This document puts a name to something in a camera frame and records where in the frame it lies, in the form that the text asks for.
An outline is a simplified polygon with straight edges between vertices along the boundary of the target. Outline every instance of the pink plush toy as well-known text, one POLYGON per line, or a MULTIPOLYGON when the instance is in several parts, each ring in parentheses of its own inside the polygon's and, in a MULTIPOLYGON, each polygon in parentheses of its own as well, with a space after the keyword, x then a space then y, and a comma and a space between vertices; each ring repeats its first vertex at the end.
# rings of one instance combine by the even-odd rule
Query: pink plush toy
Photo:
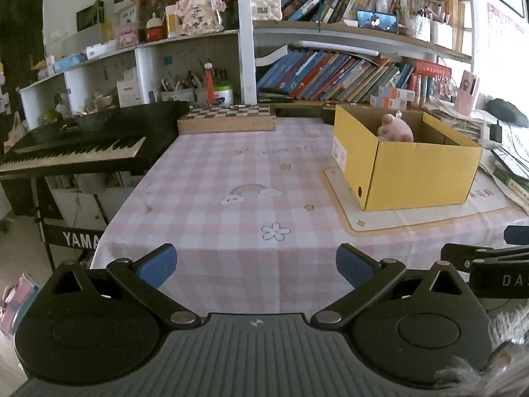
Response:
POLYGON ((382 142, 413 142, 412 129, 400 118, 388 113, 382 116, 382 127, 377 131, 378 139, 382 142))

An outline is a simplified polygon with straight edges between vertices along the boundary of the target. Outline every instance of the jar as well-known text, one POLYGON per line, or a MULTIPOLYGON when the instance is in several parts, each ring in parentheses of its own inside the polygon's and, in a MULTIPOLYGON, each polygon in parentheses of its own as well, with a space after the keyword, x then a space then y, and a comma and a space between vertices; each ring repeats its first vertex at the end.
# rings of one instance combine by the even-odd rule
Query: jar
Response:
POLYGON ((152 18, 147 22, 147 41, 157 42, 165 38, 165 30, 163 28, 163 21, 152 14, 152 18))

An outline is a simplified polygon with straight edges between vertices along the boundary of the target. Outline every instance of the wooden box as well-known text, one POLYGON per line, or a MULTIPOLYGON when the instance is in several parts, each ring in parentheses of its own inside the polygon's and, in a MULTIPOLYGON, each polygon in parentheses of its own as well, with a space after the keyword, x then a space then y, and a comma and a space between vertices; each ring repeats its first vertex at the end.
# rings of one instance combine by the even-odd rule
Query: wooden box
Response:
POLYGON ((179 134, 276 131, 276 112, 268 105, 196 108, 178 119, 179 134))

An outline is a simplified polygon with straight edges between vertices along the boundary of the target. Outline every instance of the white mat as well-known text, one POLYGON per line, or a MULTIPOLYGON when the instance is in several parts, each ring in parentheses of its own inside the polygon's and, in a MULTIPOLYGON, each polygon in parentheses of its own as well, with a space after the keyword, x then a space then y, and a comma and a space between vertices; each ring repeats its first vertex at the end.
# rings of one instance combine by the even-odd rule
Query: white mat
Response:
POLYGON ((507 207, 507 199, 502 191, 481 170, 478 170, 470 195, 464 204, 382 210, 380 212, 364 212, 360 208, 358 200, 350 191, 349 185, 339 169, 327 169, 325 175, 331 183, 351 227, 356 231, 382 230, 443 221, 507 207))

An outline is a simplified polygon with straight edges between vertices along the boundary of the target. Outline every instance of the table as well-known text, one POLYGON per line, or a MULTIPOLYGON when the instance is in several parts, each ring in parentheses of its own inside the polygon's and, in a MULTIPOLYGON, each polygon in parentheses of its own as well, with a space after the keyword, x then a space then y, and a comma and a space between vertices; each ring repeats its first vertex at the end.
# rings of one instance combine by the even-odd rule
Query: table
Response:
POLYGON ((430 268, 445 243, 505 246, 517 206, 438 223, 358 233, 324 176, 333 127, 278 118, 277 131, 182 135, 110 222, 93 268, 162 243, 178 251, 166 295, 208 312, 312 315, 351 290, 335 253, 351 243, 379 260, 430 268))

